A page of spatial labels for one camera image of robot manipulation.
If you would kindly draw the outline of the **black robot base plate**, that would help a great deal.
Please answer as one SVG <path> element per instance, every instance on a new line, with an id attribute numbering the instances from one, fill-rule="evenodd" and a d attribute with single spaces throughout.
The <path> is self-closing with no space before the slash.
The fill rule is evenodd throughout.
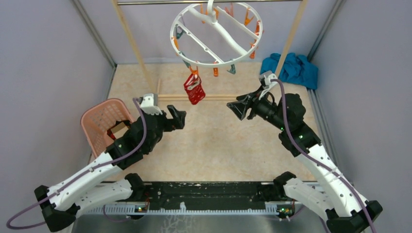
<path id="1" fill-rule="evenodd" d="M 149 210 L 263 210 L 268 202 L 290 202 L 273 182 L 150 182 L 136 197 Z"/>

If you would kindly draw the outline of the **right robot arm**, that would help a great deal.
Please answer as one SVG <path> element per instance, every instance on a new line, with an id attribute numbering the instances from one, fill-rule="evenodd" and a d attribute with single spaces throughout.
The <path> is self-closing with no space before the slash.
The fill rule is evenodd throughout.
<path id="1" fill-rule="evenodd" d="M 331 233 L 361 233 L 366 229 L 376 232 L 374 221 L 382 206 L 358 192 L 334 164 L 318 135 L 304 122 L 306 109 L 298 94 L 286 94 L 275 102 L 271 94 L 259 97 L 249 93 L 237 97 L 227 107 L 238 119 L 258 116 L 277 127 L 281 144 L 322 188 L 317 191 L 285 172 L 274 181 L 276 198 L 302 203 L 319 216 Z"/>

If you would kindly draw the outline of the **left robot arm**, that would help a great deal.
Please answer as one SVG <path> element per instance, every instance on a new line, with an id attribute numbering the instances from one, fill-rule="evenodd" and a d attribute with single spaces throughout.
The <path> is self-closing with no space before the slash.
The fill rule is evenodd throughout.
<path id="1" fill-rule="evenodd" d="M 136 173 L 130 173 L 109 187 L 97 185 L 143 159 L 153 151 L 165 132 L 185 126 L 185 111 L 168 105 L 172 118 L 161 111 L 158 115 L 142 113 L 130 124 L 125 134 L 114 140 L 93 162 L 60 184 L 35 189 L 45 223 L 54 233 L 70 226 L 76 218 L 95 207 L 119 200 L 139 201 L 146 188 Z"/>

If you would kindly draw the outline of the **white round clip hanger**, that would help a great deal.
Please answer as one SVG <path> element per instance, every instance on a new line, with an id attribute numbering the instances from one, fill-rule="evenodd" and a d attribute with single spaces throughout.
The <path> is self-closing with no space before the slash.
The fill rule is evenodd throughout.
<path id="1" fill-rule="evenodd" d="M 254 59 L 263 33 L 263 20 L 251 5 L 236 2 L 223 7 L 209 0 L 178 13 L 169 40 L 188 70 L 189 66 L 210 68 L 217 77 L 220 68 L 236 74 L 237 63 Z"/>

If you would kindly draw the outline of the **orange clothes peg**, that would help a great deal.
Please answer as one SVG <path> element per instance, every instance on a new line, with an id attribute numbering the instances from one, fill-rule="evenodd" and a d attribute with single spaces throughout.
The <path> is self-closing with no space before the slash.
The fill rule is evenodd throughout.
<path id="1" fill-rule="evenodd" d="M 189 66 L 189 70 L 193 76 L 199 75 L 199 69 L 197 66 L 196 67 Z"/>

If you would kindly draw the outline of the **red snowflake sock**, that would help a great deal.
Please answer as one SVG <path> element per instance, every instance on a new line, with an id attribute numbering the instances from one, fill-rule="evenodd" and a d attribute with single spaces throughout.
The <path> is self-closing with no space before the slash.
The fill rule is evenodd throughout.
<path id="1" fill-rule="evenodd" d="M 202 80 L 198 74 L 190 74 L 184 82 L 183 87 L 192 105 L 197 105 L 206 97 L 202 87 Z"/>

